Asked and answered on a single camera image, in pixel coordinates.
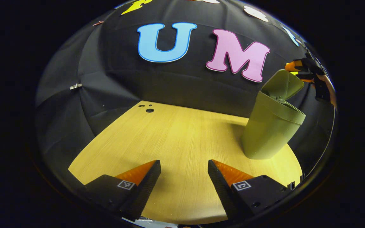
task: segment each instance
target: trash can lid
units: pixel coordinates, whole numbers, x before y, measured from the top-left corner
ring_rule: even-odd
[[[282,69],[277,71],[261,88],[261,91],[276,100],[287,100],[304,87],[297,76]]]

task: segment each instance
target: pink letter m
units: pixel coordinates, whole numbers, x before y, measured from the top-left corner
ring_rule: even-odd
[[[229,58],[230,68],[237,73],[249,61],[247,68],[242,71],[243,77],[254,82],[261,82],[263,77],[264,61],[270,53],[270,49],[262,43],[253,42],[244,51],[233,32],[222,29],[215,29],[213,33],[217,36],[215,53],[213,59],[207,62],[207,68],[214,71],[226,71],[225,57]]]

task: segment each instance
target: olive green bin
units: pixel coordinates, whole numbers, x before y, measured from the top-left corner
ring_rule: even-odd
[[[286,70],[277,71],[261,88],[241,137],[250,159],[269,159],[292,138],[305,114],[287,99],[304,87],[304,82]]]

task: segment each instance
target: light wood surface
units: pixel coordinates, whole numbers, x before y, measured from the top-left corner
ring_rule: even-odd
[[[247,120],[141,101],[91,141],[69,170],[87,184],[158,159],[161,175],[142,216],[175,224],[219,222],[227,217],[207,172],[209,159],[252,176],[266,174],[285,186],[297,185],[302,174],[288,145],[271,159],[248,159],[240,144]]]

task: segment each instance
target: yellow letter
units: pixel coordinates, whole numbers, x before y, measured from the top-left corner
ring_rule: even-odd
[[[130,11],[136,10],[136,9],[140,9],[142,6],[142,4],[147,4],[149,2],[151,2],[153,0],[138,0],[136,2],[134,2],[131,7],[129,7],[129,9],[127,9],[125,12],[123,12],[121,15],[124,15],[126,13],[129,13]]]

